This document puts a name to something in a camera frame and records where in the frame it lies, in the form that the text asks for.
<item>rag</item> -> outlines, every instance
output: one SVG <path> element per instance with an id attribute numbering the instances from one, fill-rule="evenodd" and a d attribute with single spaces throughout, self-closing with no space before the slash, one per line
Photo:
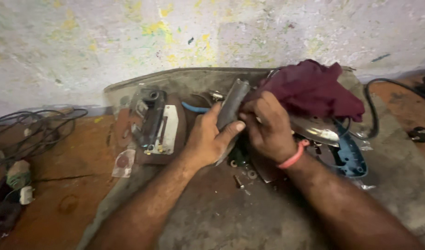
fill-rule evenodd
<path id="1" fill-rule="evenodd" d="M 349 117 L 354 122 L 361 122 L 365 108 L 360 99 L 337 82 L 342 71 L 338 63 L 326 67 L 310 59 L 281 67 L 272 77 L 261 80 L 259 87 L 243 102 L 257 99 L 263 91 L 269 91 L 294 115 Z"/>

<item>screw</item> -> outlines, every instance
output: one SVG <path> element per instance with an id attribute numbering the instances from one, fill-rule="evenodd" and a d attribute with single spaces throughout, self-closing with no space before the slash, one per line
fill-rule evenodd
<path id="1" fill-rule="evenodd" d="M 239 188 L 244 188 L 245 186 L 242 184 L 242 182 L 239 180 L 239 178 L 237 177 L 237 175 L 233 175 L 234 180 L 236 180 L 237 186 Z"/>

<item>electrical cable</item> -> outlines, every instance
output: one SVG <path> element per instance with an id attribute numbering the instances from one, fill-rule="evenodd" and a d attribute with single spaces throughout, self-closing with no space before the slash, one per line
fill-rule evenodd
<path id="1" fill-rule="evenodd" d="M 69 115 L 75 111 L 82 111 L 82 114 L 69 117 Z M 42 113 L 57 113 L 58 115 L 43 116 Z M 3 123 L 4 125 L 13 120 L 14 122 L 0 130 L 0 136 L 4 133 L 10 133 L 11 128 L 18 124 L 28 125 L 26 128 L 28 133 L 25 133 L 25 138 L 20 141 L 0 148 L 0 151 L 4 153 L 10 152 L 7 156 L 0 159 L 0 165 L 7 164 L 6 167 L 9 168 L 12 162 L 36 156 L 48 151 L 59 141 L 65 139 L 69 134 L 71 134 L 75 130 L 75 120 L 87 115 L 87 113 L 88 111 L 86 109 L 73 109 L 72 112 L 67 114 L 53 109 L 45 109 L 36 112 L 18 111 L 1 116 L 0 124 Z M 67 134 L 60 133 L 59 128 L 65 126 L 69 122 L 71 122 L 69 132 Z M 36 135 L 40 138 L 31 140 L 33 139 L 32 137 Z"/>
<path id="2" fill-rule="evenodd" d="M 408 89 L 409 91 L 417 94 L 418 96 L 422 97 L 423 99 L 425 99 L 425 94 L 421 93 L 420 91 L 418 91 L 415 88 L 412 88 L 406 84 L 403 84 L 401 82 L 392 80 L 392 79 L 387 79 L 387 78 L 376 78 L 373 79 L 371 81 L 369 81 L 364 87 L 363 87 L 363 95 L 365 96 L 366 101 L 368 102 L 368 105 L 370 106 L 370 110 L 371 110 L 371 116 L 372 116 L 372 123 L 373 123 L 373 128 L 371 129 L 370 133 L 366 136 L 366 137 L 362 137 L 360 135 L 358 135 L 357 133 L 354 133 L 352 131 L 350 131 L 350 125 L 351 125 L 351 119 L 349 118 L 348 121 L 348 126 L 347 126 L 347 130 L 343 133 L 343 135 L 348 132 L 350 133 L 350 135 L 352 135 L 354 138 L 363 140 L 363 141 L 368 141 L 371 140 L 373 138 L 375 138 L 378 134 L 379 134 L 379 116 L 376 110 L 376 106 L 373 103 L 373 100 L 371 99 L 371 94 L 370 94 L 370 85 L 372 83 L 375 83 L 377 81 L 385 81 L 385 82 L 389 82 L 389 83 L 393 83 L 396 84 L 398 86 L 401 86 L 405 89 Z M 338 121 L 337 119 L 334 119 L 335 122 L 337 122 L 339 125 L 342 125 L 342 123 L 340 121 Z"/>

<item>dirty workbench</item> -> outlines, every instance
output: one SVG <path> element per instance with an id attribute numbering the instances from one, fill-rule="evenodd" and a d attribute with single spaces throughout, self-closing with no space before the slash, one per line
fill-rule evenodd
<path id="1" fill-rule="evenodd" d="M 360 93 L 358 83 L 342 84 Z M 381 133 L 371 143 L 374 150 L 365 151 L 370 180 L 378 186 L 369 193 L 415 234 L 425 235 L 425 144 L 415 145 L 402 129 L 425 126 L 425 103 L 391 84 L 371 89 L 389 109 L 374 97 Z M 139 167 L 129 179 L 112 178 L 119 153 L 113 123 L 113 116 L 81 118 L 73 134 L 34 159 L 36 200 L 0 238 L 0 249 L 81 248 L 101 219 L 161 169 Z M 328 248 L 315 214 L 293 187 L 244 173 L 227 164 L 200 170 L 171 212 L 160 249 Z M 236 188 L 233 174 L 245 189 Z"/>

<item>pink wristband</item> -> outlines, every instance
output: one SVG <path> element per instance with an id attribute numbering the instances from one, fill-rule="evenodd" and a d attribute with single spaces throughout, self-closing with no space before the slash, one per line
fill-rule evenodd
<path id="1" fill-rule="evenodd" d="M 296 163 L 299 160 L 299 158 L 302 156 L 302 154 L 304 154 L 305 147 L 308 146 L 309 144 L 310 144 L 310 141 L 307 139 L 299 141 L 297 153 L 295 153 L 291 158 L 289 158 L 282 164 L 278 165 L 277 167 L 280 169 L 287 169 L 288 167 Z"/>

